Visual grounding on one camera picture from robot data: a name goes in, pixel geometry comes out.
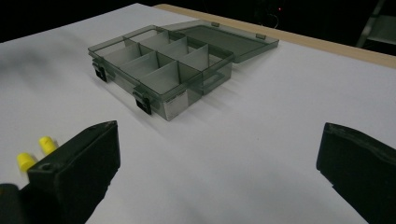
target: transparent lid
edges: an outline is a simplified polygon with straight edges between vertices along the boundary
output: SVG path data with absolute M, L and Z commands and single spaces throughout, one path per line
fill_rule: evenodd
M 207 44 L 233 52 L 233 62 L 241 63 L 277 47 L 278 39 L 224 26 L 210 21 L 187 21 L 163 26 L 163 29 L 182 33 Z

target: transparent gray storage box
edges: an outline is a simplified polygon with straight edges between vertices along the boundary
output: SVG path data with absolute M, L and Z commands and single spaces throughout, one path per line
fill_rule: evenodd
M 170 120 L 231 77 L 277 39 L 209 21 L 150 25 L 88 48 L 96 75 L 132 94 L 137 106 Z

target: white table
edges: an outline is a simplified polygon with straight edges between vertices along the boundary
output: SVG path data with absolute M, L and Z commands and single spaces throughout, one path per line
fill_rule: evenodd
M 333 122 L 396 147 L 396 69 L 281 41 L 170 122 L 95 76 L 88 47 L 191 20 L 131 5 L 0 44 L 0 183 L 28 183 L 16 156 L 43 158 L 39 137 L 116 120 L 121 168 L 89 223 L 364 223 L 316 169 L 319 143 Z

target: yellow object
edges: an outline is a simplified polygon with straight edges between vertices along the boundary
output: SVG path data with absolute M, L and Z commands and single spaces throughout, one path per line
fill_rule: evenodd
M 35 160 L 29 153 L 22 152 L 17 156 L 18 166 L 20 167 L 21 171 L 26 172 L 35 164 Z
M 55 151 L 56 146 L 52 139 L 48 136 L 44 136 L 38 140 L 38 144 L 41 146 L 44 154 L 49 155 L 51 152 Z

